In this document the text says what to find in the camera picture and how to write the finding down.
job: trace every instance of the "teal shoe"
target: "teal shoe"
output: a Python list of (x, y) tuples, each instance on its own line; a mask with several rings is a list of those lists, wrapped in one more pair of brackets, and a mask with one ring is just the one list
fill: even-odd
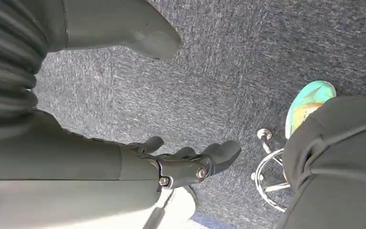
[(296, 96), (288, 110), (285, 121), (287, 139), (305, 121), (305, 119), (326, 101), (336, 97), (336, 90), (331, 83), (314, 81), (305, 86)]

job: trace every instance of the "prosthetic hand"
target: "prosthetic hand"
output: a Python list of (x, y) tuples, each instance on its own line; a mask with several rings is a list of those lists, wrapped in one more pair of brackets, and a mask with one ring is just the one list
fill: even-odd
[(163, 141), (124, 145), (71, 133), (35, 109), (47, 52), (124, 45), (153, 59), (180, 37), (145, 0), (0, 0), (0, 228), (42, 228), (151, 207), (162, 188), (226, 170), (233, 141), (202, 154), (153, 156)]

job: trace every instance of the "chrome stool base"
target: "chrome stool base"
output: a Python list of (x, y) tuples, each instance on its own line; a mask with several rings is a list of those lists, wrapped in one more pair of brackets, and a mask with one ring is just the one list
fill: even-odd
[(254, 181), (254, 184), (256, 185), (256, 189), (259, 192), (259, 194), (262, 196), (262, 198), (275, 209), (277, 209), (281, 212), (285, 212), (286, 207), (276, 203), (274, 200), (272, 200), (268, 196), (267, 193), (289, 188), (290, 184), (285, 182), (282, 184), (277, 184), (277, 185), (272, 185), (272, 186), (267, 186), (267, 187), (262, 186), (262, 182), (264, 180), (262, 170), (263, 170), (264, 166), (269, 161), (274, 160), (279, 166), (283, 167), (283, 160), (280, 156), (283, 153), (284, 149), (278, 149), (275, 151), (271, 150), (267, 141), (271, 139), (272, 133), (268, 129), (260, 129), (259, 131), (257, 131), (257, 137), (261, 140), (263, 149), (267, 153), (267, 156), (265, 158), (263, 158), (263, 160), (257, 166), (257, 169), (254, 173), (252, 173), (251, 178)]

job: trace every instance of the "black pants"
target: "black pants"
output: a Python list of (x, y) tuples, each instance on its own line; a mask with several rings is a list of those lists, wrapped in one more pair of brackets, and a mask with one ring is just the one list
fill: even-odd
[(366, 229), (366, 97), (326, 102), (283, 152), (295, 198), (278, 229)]

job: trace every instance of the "metal screw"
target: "metal screw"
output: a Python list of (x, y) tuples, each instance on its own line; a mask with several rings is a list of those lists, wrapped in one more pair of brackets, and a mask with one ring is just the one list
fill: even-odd
[(207, 170), (204, 167), (199, 167), (196, 173), (198, 181), (202, 181), (207, 176)]
[(159, 184), (162, 185), (162, 186), (166, 186), (169, 184), (169, 178), (167, 177), (161, 177), (159, 179)]
[[(252, 173), (250, 175), (250, 179), (255, 180), (256, 179), (256, 173)], [(262, 174), (260, 174), (259, 180), (264, 180), (264, 176)]]
[(260, 129), (260, 130), (258, 130), (257, 131), (257, 137), (259, 138), (259, 139), (262, 139), (262, 137), (263, 136), (265, 136), (266, 137), (266, 140), (268, 141), (268, 140), (270, 140), (271, 139), (271, 137), (272, 137), (272, 133), (271, 133), (271, 131), (270, 130), (268, 130), (268, 129)]

